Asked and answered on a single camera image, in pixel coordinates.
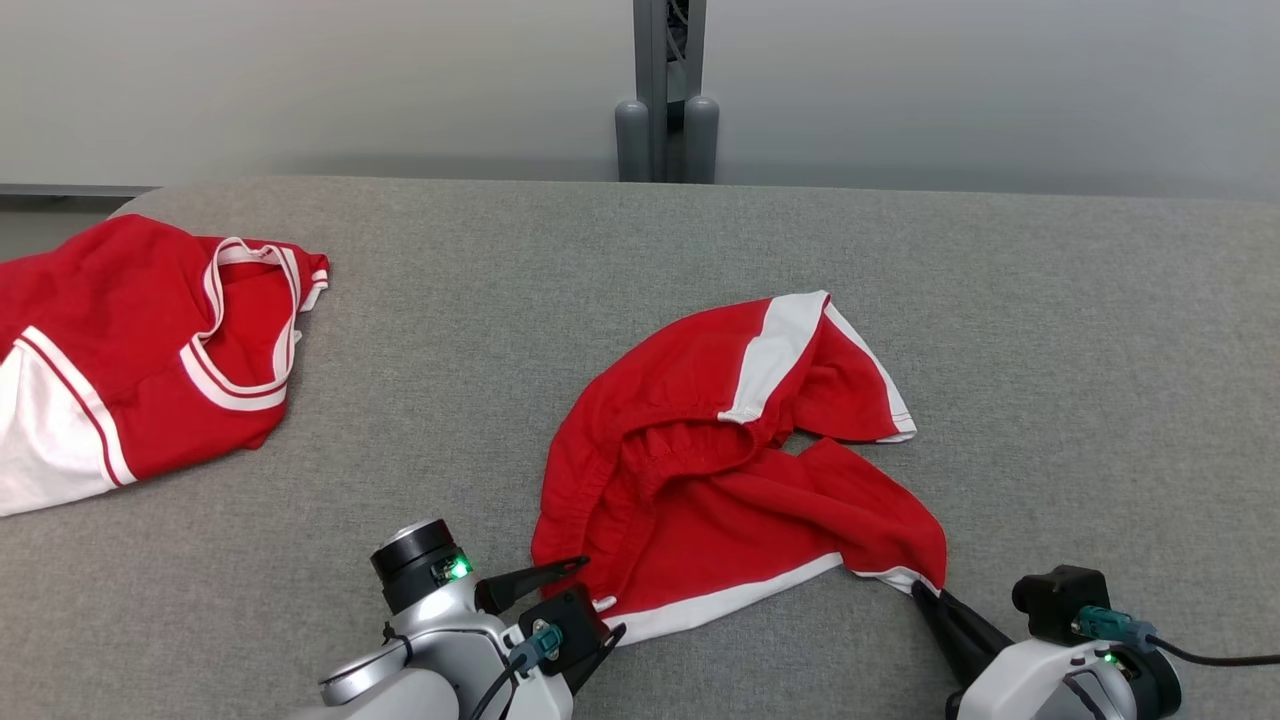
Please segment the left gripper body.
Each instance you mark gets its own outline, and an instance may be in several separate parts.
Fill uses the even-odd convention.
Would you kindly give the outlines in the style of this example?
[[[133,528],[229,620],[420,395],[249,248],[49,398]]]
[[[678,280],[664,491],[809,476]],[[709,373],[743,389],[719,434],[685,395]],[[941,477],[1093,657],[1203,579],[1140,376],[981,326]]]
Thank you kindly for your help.
[[[458,719],[568,719],[572,694],[564,680],[539,666],[504,680],[516,644],[530,630],[480,611],[483,577],[443,520],[421,520],[384,541],[370,561],[390,610],[389,637],[404,647],[406,666],[445,678]]]

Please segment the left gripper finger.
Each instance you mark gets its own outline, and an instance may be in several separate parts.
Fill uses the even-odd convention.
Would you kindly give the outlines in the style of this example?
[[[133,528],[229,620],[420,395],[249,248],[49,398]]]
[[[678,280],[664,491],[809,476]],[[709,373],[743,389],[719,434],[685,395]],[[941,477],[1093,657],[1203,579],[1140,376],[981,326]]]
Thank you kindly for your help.
[[[488,614],[503,614],[521,598],[572,577],[590,557],[570,557],[495,577],[485,577],[475,587],[475,605]]]
[[[613,626],[591,653],[568,670],[568,688],[571,693],[579,693],[588,684],[593,674],[625,638],[626,632],[626,625]]]

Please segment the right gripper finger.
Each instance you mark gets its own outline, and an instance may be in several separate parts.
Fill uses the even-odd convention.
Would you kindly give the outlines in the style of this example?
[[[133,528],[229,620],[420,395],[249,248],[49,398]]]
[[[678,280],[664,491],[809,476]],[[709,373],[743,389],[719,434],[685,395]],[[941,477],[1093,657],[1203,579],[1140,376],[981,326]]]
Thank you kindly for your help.
[[[991,664],[991,623],[948,591],[925,583],[914,583],[911,597],[956,682],[966,689]]]
[[[1012,639],[948,591],[938,596],[941,643],[965,656],[996,656]]]

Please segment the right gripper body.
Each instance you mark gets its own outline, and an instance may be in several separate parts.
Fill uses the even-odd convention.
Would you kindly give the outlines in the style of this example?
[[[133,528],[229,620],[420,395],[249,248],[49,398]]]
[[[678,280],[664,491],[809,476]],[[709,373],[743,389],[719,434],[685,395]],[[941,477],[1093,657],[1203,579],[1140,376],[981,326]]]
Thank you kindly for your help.
[[[1170,719],[1178,671],[1157,650],[1091,642],[1021,642],[995,656],[947,701],[947,719]]]

